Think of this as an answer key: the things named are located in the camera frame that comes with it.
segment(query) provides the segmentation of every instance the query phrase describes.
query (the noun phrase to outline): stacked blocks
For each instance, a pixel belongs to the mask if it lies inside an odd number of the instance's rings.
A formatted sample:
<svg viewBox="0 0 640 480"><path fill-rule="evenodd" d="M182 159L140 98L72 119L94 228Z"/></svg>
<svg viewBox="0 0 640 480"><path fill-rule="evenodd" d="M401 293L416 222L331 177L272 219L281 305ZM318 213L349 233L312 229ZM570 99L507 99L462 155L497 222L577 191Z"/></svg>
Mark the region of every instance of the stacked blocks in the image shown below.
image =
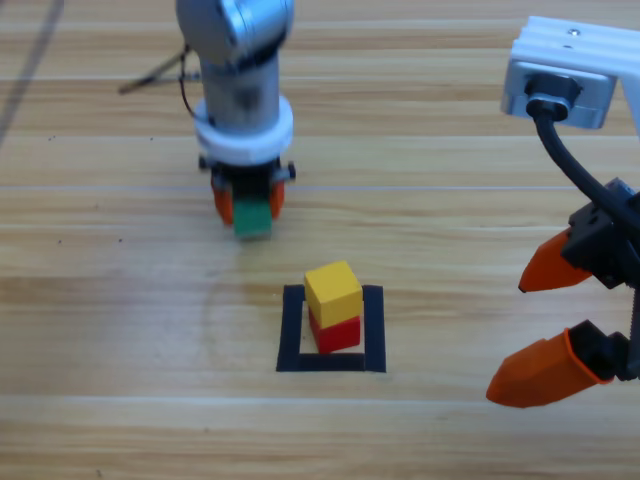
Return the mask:
<svg viewBox="0 0 640 480"><path fill-rule="evenodd" d="M307 272L304 290L319 353L360 344L362 286L347 262L335 262Z"/></svg>

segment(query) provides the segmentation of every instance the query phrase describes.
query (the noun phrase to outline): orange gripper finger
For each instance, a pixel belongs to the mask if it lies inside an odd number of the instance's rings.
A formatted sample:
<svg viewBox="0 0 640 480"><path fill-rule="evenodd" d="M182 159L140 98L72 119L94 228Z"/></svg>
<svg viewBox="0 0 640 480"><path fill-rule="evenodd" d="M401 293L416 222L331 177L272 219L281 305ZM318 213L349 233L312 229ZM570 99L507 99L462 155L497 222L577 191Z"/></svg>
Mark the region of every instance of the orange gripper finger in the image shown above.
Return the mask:
<svg viewBox="0 0 640 480"><path fill-rule="evenodd" d="M507 357L489 385L487 399L507 407L539 407L612 380L601 380L576 357L565 329Z"/></svg>
<svg viewBox="0 0 640 480"><path fill-rule="evenodd" d="M225 225L233 225L233 199L231 192L213 188L213 198L222 222Z"/></svg>
<svg viewBox="0 0 640 480"><path fill-rule="evenodd" d="M562 248L569 240L569 229L559 233L538 247L522 274L520 285L523 292L538 292L571 287L591 277L586 270L574 268L562 257Z"/></svg>
<svg viewBox="0 0 640 480"><path fill-rule="evenodd" d="M276 220L280 216L280 211L284 205L284 182L278 182L273 186L269 204L271 206L271 217Z"/></svg>

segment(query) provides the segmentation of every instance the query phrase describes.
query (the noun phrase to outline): black cable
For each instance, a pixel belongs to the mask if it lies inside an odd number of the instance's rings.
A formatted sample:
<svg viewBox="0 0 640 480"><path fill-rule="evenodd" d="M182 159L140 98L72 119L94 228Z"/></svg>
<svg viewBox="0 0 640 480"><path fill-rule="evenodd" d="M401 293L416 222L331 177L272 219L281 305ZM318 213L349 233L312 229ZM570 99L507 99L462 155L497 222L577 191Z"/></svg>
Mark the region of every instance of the black cable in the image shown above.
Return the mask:
<svg viewBox="0 0 640 480"><path fill-rule="evenodd" d="M606 212L616 224L635 235L640 235L640 215L626 203L618 200L606 187L591 176L564 146L555 129L555 112L548 108L541 108L533 116L533 119L536 123L538 136L547 153L569 180L594 205Z"/></svg>
<svg viewBox="0 0 640 480"><path fill-rule="evenodd" d="M152 83L155 83L158 80L158 78L162 76L162 74L164 74L174 65L177 65L178 62L180 62L180 60L183 58L185 54L186 54L185 50L175 54L169 60L162 63L160 66L154 68L151 72L146 74L144 77L121 86L118 89L118 93L120 93L120 95L126 95L127 93L131 93L135 90L138 90L139 88L146 87L147 85L151 85Z"/></svg>
<svg viewBox="0 0 640 480"><path fill-rule="evenodd" d="M184 79L185 79L185 69L186 69L186 60L187 55L191 52L191 48L189 45L184 46L184 50L180 55L180 77L178 78L178 82L180 83L180 93L182 94L182 101L184 102L184 106L187 107L187 110L192 118L196 118L196 114L193 112L191 105L189 105L189 100L187 100L187 93L185 91Z"/></svg>

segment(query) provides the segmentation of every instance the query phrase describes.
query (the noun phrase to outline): black tape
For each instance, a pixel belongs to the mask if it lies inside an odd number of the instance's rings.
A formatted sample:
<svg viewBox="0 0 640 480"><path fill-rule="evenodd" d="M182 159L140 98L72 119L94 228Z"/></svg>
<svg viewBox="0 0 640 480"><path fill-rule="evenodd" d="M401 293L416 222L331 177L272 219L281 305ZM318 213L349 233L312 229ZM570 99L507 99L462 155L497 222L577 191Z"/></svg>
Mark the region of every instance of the black tape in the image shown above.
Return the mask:
<svg viewBox="0 0 640 480"><path fill-rule="evenodd" d="M384 292L382 287L365 285L364 294L364 351L365 369L369 372L387 371L384 337Z"/></svg>
<svg viewBox="0 0 640 480"><path fill-rule="evenodd" d="M280 351L278 372L298 371L300 336L302 334L302 306L304 285L285 285L282 295L282 327L280 329Z"/></svg>
<svg viewBox="0 0 640 480"><path fill-rule="evenodd" d="M285 285L278 372L380 372L387 371L382 287L365 285L364 353L300 353L304 285Z"/></svg>

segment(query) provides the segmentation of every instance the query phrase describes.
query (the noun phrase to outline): yellow block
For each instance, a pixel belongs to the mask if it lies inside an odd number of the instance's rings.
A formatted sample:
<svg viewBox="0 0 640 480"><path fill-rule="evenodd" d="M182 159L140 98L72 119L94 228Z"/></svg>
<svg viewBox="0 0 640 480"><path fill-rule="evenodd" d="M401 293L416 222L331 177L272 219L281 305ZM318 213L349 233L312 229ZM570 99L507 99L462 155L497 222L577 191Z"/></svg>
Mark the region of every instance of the yellow block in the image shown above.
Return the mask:
<svg viewBox="0 0 640 480"><path fill-rule="evenodd" d="M320 328L332 327L362 313L362 286L347 262L307 272L304 291Z"/></svg>

